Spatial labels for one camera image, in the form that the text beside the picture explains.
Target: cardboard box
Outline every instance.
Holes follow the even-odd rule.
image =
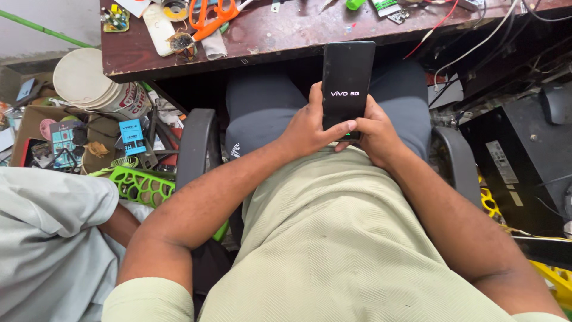
[[[70,113],[83,113],[86,112],[79,108],[68,107],[66,109]],[[22,123],[16,136],[16,141],[12,147],[12,159],[10,160],[10,167],[19,167],[24,153],[25,144],[28,138],[45,140],[39,131],[39,124],[44,119],[53,119],[60,121],[70,114],[64,111],[64,107],[51,107],[51,106],[36,106],[29,105],[24,111]],[[109,138],[97,131],[107,135],[117,135],[119,133],[119,125],[115,120],[110,120],[101,117],[97,114],[89,116],[88,128],[88,141],[99,142],[105,146],[109,153],[103,158],[98,158],[87,150],[83,157],[82,174],[98,171],[102,168],[109,167],[111,162],[115,160],[116,149],[113,147],[118,138]]]

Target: black smartphone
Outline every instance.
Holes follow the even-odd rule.
[[[322,106],[324,130],[337,123],[363,117],[374,63],[373,41],[329,42],[324,47]],[[359,140],[352,131],[338,141]]]

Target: vivo 5g text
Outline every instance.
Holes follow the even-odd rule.
[[[359,96],[359,92],[330,92],[332,96]]]

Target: shirt sleeve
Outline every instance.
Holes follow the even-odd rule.
[[[161,277],[142,277],[113,289],[101,322],[192,322],[193,315],[193,299],[183,286]]]
[[[513,315],[516,322],[568,322],[559,316],[550,313],[529,312]]]
[[[36,168],[0,168],[0,211],[48,234],[71,237],[113,214],[117,186],[107,178]]]

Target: fingernail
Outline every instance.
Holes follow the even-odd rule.
[[[349,131],[353,131],[353,129],[355,129],[356,127],[358,127],[358,123],[354,120],[350,120],[348,121],[348,127],[349,127]]]

